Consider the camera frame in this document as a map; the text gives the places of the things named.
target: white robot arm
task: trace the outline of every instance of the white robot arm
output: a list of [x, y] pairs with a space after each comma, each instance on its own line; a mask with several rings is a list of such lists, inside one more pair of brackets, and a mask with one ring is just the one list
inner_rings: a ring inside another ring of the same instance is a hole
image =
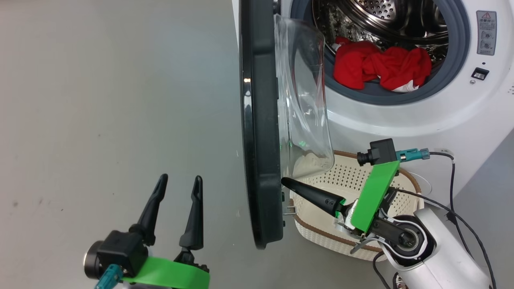
[[412, 266], [398, 264], [397, 257], [380, 243], [389, 262], [409, 289], [486, 289], [489, 278], [462, 248], [431, 209], [414, 212], [435, 242], [433, 252]]
[[[360, 197], [351, 204], [347, 204], [342, 196], [291, 178], [282, 178], [282, 184], [334, 216], [337, 230], [360, 239], [351, 254], [366, 243], [377, 241], [409, 289], [487, 289], [488, 276], [432, 210], [422, 209], [414, 212], [414, 215], [398, 215], [394, 218], [387, 215], [397, 192], [401, 192], [437, 204], [471, 229], [446, 206], [423, 195], [391, 187], [400, 162], [428, 159], [430, 154], [441, 153], [429, 152], [428, 149], [395, 151], [392, 139], [371, 142], [370, 147], [367, 153], [357, 154], [359, 164], [369, 162], [373, 169]], [[479, 241], [489, 267], [492, 288], [496, 289], [485, 248], [476, 233], [471, 231]]]

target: warning label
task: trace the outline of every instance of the warning label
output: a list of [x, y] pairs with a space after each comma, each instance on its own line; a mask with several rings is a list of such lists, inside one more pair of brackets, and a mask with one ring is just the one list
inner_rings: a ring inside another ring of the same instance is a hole
[[479, 39], [476, 53], [482, 55], [494, 55], [496, 49], [497, 19], [495, 11], [477, 11]]

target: camera lens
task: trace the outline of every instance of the camera lens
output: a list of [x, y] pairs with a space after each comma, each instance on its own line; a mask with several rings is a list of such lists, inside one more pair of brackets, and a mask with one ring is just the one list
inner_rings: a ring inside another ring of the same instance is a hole
[[366, 163], [370, 162], [370, 154], [369, 153], [357, 153], [357, 162], [362, 167]]
[[90, 279], [100, 279], [105, 271], [100, 264], [100, 259], [97, 257], [98, 249], [102, 243], [103, 241], [96, 241], [84, 255], [84, 272]]

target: teal connector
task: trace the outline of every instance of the teal connector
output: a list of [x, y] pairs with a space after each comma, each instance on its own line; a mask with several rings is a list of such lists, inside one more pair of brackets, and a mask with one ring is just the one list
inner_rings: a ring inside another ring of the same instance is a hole
[[121, 267], [115, 264], [109, 265], [103, 273], [94, 289], [113, 289], [123, 278]]
[[397, 151], [396, 158], [400, 162], [406, 162], [415, 159], [429, 159], [430, 153], [428, 149], [409, 149], [404, 151]]

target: floor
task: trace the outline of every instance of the floor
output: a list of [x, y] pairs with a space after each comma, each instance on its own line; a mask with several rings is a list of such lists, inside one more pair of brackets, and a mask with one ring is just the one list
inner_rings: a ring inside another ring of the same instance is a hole
[[[282, 241], [255, 248], [229, 0], [0, 8], [0, 231], [16, 237], [0, 237], [4, 287], [92, 288], [84, 252], [111, 230], [127, 230], [168, 173], [153, 254], [179, 253], [194, 176], [201, 175], [205, 248], [195, 255], [211, 269], [211, 289], [382, 288], [370, 262], [305, 240], [292, 219]], [[484, 236], [500, 284], [514, 259], [504, 213], [514, 201], [513, 141], [510, 135], [456, 199]], [[385, 262], [378, 267], [392, 277]]]

